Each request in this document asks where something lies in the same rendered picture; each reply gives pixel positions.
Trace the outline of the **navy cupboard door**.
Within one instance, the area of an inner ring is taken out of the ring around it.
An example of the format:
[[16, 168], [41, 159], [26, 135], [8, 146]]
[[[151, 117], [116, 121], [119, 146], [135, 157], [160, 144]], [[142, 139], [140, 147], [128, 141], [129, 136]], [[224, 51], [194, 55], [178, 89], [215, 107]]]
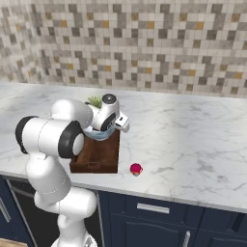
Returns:
[[193, 247], [247, 247], [247, 232], [217, 233], [198, 230]]
[[193, 228], [111, 214], [105, 247], [182, 247], [186, 231], [191, 233], [188, 247], [192, 247]]
[[2, 198], [12, 218], [11, 222], [7, 223], [2, 212], [0, 211], [0, 237], [23, 242], [26, 243], [28, 247], [34, 247], [32, 238], [29, 235], [26, 225], [13, 198], [13, 194], [11, 193], [8, 184], [1, 176], [0, 197]]

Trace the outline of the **green leafy plant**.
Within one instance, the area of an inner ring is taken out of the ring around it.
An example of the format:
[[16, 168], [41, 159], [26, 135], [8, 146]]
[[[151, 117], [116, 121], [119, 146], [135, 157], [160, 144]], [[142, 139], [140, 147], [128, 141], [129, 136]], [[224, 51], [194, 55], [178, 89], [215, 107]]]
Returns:
[[100, 109], [101, 108], [101, 97], [100, 96], [89, 96], [88, 100], [91, 105]]

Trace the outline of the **light blue bowl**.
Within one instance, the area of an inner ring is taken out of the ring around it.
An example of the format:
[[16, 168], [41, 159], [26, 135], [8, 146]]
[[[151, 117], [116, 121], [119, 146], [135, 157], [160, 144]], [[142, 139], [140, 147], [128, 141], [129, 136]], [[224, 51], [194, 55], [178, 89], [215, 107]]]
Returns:
[[104, 141], [108, 139], [114, 131], [115, 131], [114, 127], [110, 127], [105, 131], [93, 130], [91, 126], [88, 126], [87, 128], [84, 129], [84, 133], [87, 137], [97, 141]]

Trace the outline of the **black dishwasher door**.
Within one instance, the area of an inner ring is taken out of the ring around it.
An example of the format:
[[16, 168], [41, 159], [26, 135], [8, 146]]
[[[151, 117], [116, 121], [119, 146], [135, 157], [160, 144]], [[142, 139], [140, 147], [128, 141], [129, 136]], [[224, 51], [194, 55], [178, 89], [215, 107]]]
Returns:
[[35, 206], [35, 190], [27, 180], [14, 180], [7, 177], [5, 177], [5, 180], [14, 193], [32, 236], [35, 239], [35, 247], [51, 247], [59, 237], [57, 226], [58, 215], [46, 212]]

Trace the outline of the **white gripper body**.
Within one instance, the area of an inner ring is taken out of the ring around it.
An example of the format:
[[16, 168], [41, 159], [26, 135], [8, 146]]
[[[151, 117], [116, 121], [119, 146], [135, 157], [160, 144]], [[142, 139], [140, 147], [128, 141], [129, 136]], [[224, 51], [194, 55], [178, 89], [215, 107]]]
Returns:
[[120, 112], [119, 123], [121, 124], [122, 131], [127, 133], [130, 129], [129, 118], [123, 112]]

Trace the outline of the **brown wooden tray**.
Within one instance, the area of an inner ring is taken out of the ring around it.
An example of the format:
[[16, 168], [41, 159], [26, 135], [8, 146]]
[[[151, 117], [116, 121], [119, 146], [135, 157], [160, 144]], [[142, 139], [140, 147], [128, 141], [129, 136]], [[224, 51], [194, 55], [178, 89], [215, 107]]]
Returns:
[[76, 174], [117, 174], [119, 163], [120, 131], [104, 141], [85, 138], [82, 151], [69, 163]]

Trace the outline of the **navy drawer front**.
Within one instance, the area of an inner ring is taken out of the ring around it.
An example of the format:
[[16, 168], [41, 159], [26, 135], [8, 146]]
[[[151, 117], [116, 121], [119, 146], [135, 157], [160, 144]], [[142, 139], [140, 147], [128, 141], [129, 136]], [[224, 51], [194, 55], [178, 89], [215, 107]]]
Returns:
[[[170, 214], [137, 209], [137, 203], [169, 207]], [[125, 212], [128, 216], [133, 216], [135, 218], [149, 219], [167, 224], [184, 225], [187, 227], [197, 228], [200, 223], [203, 209], [199, 206], [190, 206], [187, 204], [179, 204], [168, 201], [126, 196]]]
[[205, 208], [200, 228], [216, 233], [229, 233], [247, 237], [247, 213]]

